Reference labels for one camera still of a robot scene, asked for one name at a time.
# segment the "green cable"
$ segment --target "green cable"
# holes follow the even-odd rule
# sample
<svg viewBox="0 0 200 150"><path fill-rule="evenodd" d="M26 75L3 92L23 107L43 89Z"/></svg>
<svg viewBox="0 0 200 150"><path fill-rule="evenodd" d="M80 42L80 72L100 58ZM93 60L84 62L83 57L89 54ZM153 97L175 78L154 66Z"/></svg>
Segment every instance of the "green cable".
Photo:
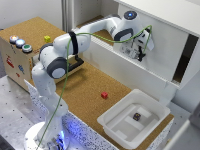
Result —
<svg viewBox="0 0 200 150"><path fill-rule="evenodd" d="M146 28L144 28L143 30L141 30L141 31L140 31L139 33L137 33L136 35L134 35L134 36L132 36L131 38L129 38L129 39L127 39L127 40L124 40L124 41L112 41L112 40L106 39L106 38L104 38L104 37L101 37L101 36L99 36L99 35L96 35L96 34L94 34L94 33L78 33L78 34L76 34L76 35L78 36L78 35L83 35L83 34L89 34L89 35L93 35L93 36L95 36L95 37L101 38L101 39L103 39L103 40L105 40L105 41L108 41L108 42L112 42L112 43L124 43L124 42L127 42L127 41L129 41L129 40L134 39L135 37L137 37L138 35L140 35L145 29L147 29L147 28L149 28L149 27L150 27L150 33L149 33L149 36L148 36L148 39L147 39L147 42L146 42L146 44L145 44L145 48L144 48L144 51L143 51L143 53L145 53L146 48L147 48L147 44L148 44L148 42L149 42L149 38L150 38L150 35L151 35L151 32L152 32L152 25L147 26ZM68 42L68 44L67 44L67 66L69 65L68 57L69 57L69 45L70 45L70 42L71 42L71 38L70 38L70 40L69 40L69 42ZM37 147L36 150L38 150L39 146L41 145L42 140L43 140L43 138L44 138L44 135L45 135L45 133L46 133L46 131L47 131L47 129L48 129L48 127L49 127L49 125L50 125L50 123L51 123L53 117L55 116L55 114L56 114L56 112L57 112L57 110L58 110L58 107L59 107L59 105L60 105L60 101L61 101L61 99L62 99L64 90L65 90L65 87L66 87L66 84L67 84L67 79L68 79L68 69L67 69L66 78L65 78L65 83L64 83L62 92L61 92L61 94L60 94L60 98L59 98L58 104L57 104L57 106L56 106L56 109L55 109L55 111L54 111L54 113L53 113L53 115L52 115L52 117L51 117L49 123L47 124L47 127L46 127L46 129L45 129L45 131L44 131L44 133L43 133L43 135L42 135L42 138L41 138L40 143L38 144L38 147Z"/></svg>

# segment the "white robotic arm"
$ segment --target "white robotic arm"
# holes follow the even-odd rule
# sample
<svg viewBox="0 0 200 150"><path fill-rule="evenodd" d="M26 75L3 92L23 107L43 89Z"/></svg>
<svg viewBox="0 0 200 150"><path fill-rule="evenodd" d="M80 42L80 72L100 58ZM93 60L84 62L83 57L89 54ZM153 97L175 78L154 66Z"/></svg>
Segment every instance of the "white robotic arm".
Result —
<svg viewBox="0 0 200 150"><path fill-rule="evenodd" d="M142 24L138 14L134 11L128 11L121 19L118 15L110 15L102 20L90 23L83 26L75 34L79 33L94 33L106 29L115 41L124 41L131 38L133 35L143 30ZM138 35L134 41L138 45L144 47L149 33L143 31ZM45 45L40 50L40 62L32 70L32 77L35 86L39 92L41 102L47 107L48 115L46 117L45 125L38 132L36 140L40 141L42 135L53 115L59 100L56 94L56 85L54 79L61 78L67 72L68 66L67 58L67 44L71 38L75 38L69 45L69 55L76 55L86 51L91 42L91 36L88 34L73 36L73 34L65 34L57 37L53 44ZM154 47L153 41L150 38L147 48L152 50ZM61 99L60 106L49 125L46 134L42 140L42 146L48 148L48 143L63 130L62 116L68 112L68 106L64 100Z"/></svg>

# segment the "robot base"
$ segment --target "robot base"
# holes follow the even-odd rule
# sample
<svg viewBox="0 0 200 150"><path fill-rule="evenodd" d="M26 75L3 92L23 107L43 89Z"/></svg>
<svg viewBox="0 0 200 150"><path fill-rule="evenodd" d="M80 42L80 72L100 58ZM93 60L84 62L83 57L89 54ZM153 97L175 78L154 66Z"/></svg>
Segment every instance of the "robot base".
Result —
<svg viewBox="0 0 200 150"><path fill-rule="evenodd" d="M38 132L44 125L44 122L40 122L38 124L35 124L32 126L25 134L24 138L24 150L36 150L38 147L38 142L35 141L35 137L37 136ZM69 145L70 139L67 137L65 138L65 145ZM42 145L37 150L49 150L49 148L46 146L44 148L41 148Z"/></svg>

